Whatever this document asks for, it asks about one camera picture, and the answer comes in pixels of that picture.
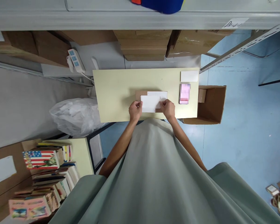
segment pink pixelated label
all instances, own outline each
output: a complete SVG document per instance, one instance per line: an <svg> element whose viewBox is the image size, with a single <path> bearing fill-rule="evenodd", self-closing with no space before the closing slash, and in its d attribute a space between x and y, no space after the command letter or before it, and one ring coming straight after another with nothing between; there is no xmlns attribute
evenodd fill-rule
<svg viewBox="0 0 280 224"><path fill-rule="evenodd" d="M189 104L191 84L180 84L180 104Z"/></svg>

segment white card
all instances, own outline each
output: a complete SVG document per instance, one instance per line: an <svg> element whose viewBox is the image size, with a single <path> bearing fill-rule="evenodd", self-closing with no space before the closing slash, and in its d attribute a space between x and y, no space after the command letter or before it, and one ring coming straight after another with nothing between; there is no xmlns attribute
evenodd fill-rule
<svg viewBox="0 0 280 224"><path fill-rule="evenodd" d="M180 82L198 82L199 71L181 71Z"/></svg>
<svg viewBox="0 0 280 224"><path fill-rule="evenodd" d="M167 91L148 91L147 95L157 96L159 97L159 101L165 101L167 99Z"/></svg>
<svg viewBox="0 0 280 224"><path fill-rule="evenodd" d="M153 108L146 108L146 107L142 107L142 113L155 113L156 110Z"/></svg>
<svg viewBox="0 0 280 224"><path fill-rule="evenodd" d="M237 29L239 28L242 24L244 24L249 18L233 18L229 20L228 23L226 23L225 26L222 27L222 29Z"/></svg>
<svg viewBox="0 0 280 224"><path fill-rule="evenodd" d="M0 159L0 182L16 174L15 164L12 156Z"/></svg>
<svg viewBox="0 0 280 224"><path fill-rule="evenodd" d="M141 96L141 101L143 102L142 108L156 109L160 108L159 96Z"/></svg>

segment white plastic bag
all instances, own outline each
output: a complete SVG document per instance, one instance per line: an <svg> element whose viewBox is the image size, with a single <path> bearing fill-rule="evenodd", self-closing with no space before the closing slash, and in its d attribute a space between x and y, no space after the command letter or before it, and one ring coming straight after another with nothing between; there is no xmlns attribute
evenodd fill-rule
<svg viewBox="0 0 280 224"><path fill-rule="evenodd" d="M96 98L64 100L50 109L57 128L73 137L88 135L101 128Z"/></svg>

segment power strip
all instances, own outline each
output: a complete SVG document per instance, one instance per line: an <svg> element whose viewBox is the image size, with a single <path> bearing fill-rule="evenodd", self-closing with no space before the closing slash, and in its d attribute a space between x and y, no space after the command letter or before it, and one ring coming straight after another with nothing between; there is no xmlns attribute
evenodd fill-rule
<svg viewBox="0 0 280 224"><path fill-rule="evenodd" d="M78 52L75 49L70 49L68 50L68 53L71 57L72 63L74 64L76 71L79 73L85 73L86 71Z"/></svg>

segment stack of books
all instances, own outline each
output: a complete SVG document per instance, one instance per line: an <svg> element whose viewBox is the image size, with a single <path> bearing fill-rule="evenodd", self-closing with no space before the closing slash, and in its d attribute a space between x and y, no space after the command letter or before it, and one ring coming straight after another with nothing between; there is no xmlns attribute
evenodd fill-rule
<svg viewBox="0 0 280 224"><path fill-rule="evenodd" d="M12 218L27 220L48 217L73 190L80 175L75 162L63 163L58 170L32 176L33 186L15 192L9 200Z"/></svg>
<svg viewBox="0 0 280 224"><path fill-rule="evenodd" d="M27 169L58 169L72 159L72 145L67 143L40 142L36 148L23 152Z"/></svg>

